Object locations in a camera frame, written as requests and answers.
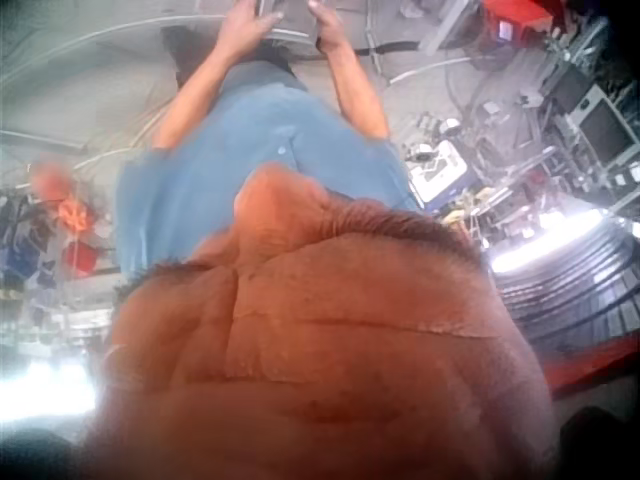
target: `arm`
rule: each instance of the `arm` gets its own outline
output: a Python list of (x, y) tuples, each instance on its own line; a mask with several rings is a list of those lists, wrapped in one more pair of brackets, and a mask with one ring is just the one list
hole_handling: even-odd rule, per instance
[(309, 8), (320, 24), (319, 47), (329, 61), (342, 115), (365, 137), (388, 139), (382, 103), (349, 44), (340, 18), (314, 0), (309, 1)]
[(229, 69), (251, 52), (273, 26), (280, 13), (255, 16), (256, 0), (238, 0), (218, 35), (213, 52), (196, 70), (169, 106), (151, 141), (152, 148), (175, 148), (203, 120), (215, 101)]

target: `man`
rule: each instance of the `man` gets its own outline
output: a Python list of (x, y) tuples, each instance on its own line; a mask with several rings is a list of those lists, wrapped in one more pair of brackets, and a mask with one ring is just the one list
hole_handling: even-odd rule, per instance
[[(162, 153), (124, 174), (125, 268), (180, 262), (117, 312), (83, 468), (541, 478), (556, 431), (536, 359), (477, 253), (402, 211), (380, 103), (335, 12), (310, 8), (351, 126), (275, 67), (231, 68), (277, 21), (240, 0), (156, 133)], [(226, 76), (243, 81), (225, 93)]]

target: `hand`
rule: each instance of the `hand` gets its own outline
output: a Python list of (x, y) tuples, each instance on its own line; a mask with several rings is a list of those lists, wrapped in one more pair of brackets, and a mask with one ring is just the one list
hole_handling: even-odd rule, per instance
[(232, 64), (251, 53), (260, 40), (283, 18), (275, 12), (256, 17), (256, 0), (237, 0), (222, 23), (214, 52)]
[(343, 47), (351, 47), (344, 31), (342, 20), (333, 8), (323, 5), (317, 0), (309, 0), (309, 10), (319, 23), (318, 48), (326, 55)]

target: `blue shirt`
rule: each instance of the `blue shirt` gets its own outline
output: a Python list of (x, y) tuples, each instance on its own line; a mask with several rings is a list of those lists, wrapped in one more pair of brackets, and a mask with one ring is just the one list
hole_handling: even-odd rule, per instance
[(215, 108), (180, 147), (123, 168), (115, 205), (122, 271), (188, 258), (231, 225), (236, 194), (269, 161), (349, 197), (419, 211), (389, 142), (366, 139), (293, 76), (254, 62), (230, 72)]

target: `wrinkled skin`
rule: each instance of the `wrinkled skin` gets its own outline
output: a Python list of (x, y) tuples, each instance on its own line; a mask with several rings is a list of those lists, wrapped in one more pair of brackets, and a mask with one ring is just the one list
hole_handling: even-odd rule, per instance
[(234, 210), (190, 267), (120, 309), (85, 449), (93, 475), (547, 472), (556, 431), (540, 368), (453, 237), (380, 234), (384, 206), (277, 165), (247, 180)]

